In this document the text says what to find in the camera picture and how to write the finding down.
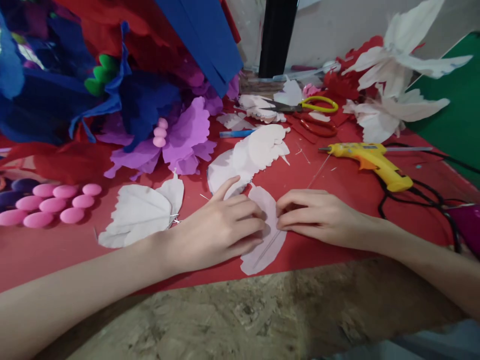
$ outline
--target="yellow scissors handle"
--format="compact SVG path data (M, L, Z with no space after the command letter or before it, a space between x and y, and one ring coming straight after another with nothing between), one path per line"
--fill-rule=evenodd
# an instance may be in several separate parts
M332 108L320 107L320 106L309 104L308 102L312 100L321 100L323 102L330 104ZM324 96L310 96L310 97L307 97L305 100L303 100L300 104L302 108L312 109L321 113L334 113L339 109L339 106L335 101Z

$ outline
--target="green board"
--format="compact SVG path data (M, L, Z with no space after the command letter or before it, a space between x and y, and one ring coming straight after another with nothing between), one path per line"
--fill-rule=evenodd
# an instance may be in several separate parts
M444 58L464 55L473 55L465 66L439 79L421 76L411 85L426 100L447 98L450 104L407 126L444 153L480 169L480 32L465 36ZM450 165L480 189L480 174Z

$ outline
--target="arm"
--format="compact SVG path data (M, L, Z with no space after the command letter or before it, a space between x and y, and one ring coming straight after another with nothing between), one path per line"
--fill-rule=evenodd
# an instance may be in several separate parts
M278 228L395 259L480 320L480 263L434 245L393 223L362 214L323 190L292 190L277 202Z
M170 230L1 293L2 359L29 359L76 323L139 289L251 251L262 242L252 234L265 222L245 195L223 201L238 179L228 180Z

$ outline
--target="blue marker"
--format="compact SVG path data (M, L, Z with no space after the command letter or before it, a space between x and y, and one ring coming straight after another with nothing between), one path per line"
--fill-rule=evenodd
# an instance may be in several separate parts
M246 138L255 130L243 130L243 131L220 131L220 138Z

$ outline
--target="pink bead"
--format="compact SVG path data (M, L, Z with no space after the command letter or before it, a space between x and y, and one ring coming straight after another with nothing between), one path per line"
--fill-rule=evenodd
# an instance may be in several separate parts
M90 195L79 195L71 202L74 208L86 209L91 207L95 202L95 199Z
M39 208L40 203L44 200L43 197L40 196L25 196L18 200L15 204L17 209L25 210L25 211L33 211Z
M40 184L33 188L33 195L42 197L42 198L50 198L54 195L54 189L56 185L53 184Z
M60 214L60 220L65 224L75 224L82 220L85 216L85 211L78 207L70 207L65 209Z
M7 210L0 213L0 226L13 226L20 224L28 213L24 210Z
M161 118L158 119L157 126L159 128L162 128L162 129L168 129L169 128L169 123L167 122L167 120L165 118L161 117Z
M153 138L153 145L155 145L157 148L163 148L167 142L163 137L155 136Z
M87 184L81 190L85 195L97 196L102 192L102 187L98 184Z
M53 189L53 196L61 199L70 199L75 196L78 189L72 185L60 185Z
M155 135L155 137L165 138L167 136L167 130L165 130L161 127L156 127L153 130L153 135Z
M53 219L53 214L49 212L34 212L23 219L23 225L31 229L40 229L50 224Z
M65 209L65 206L67 206L67 201L65 199L52 197L43 200L38 208L44 213L58 213Z

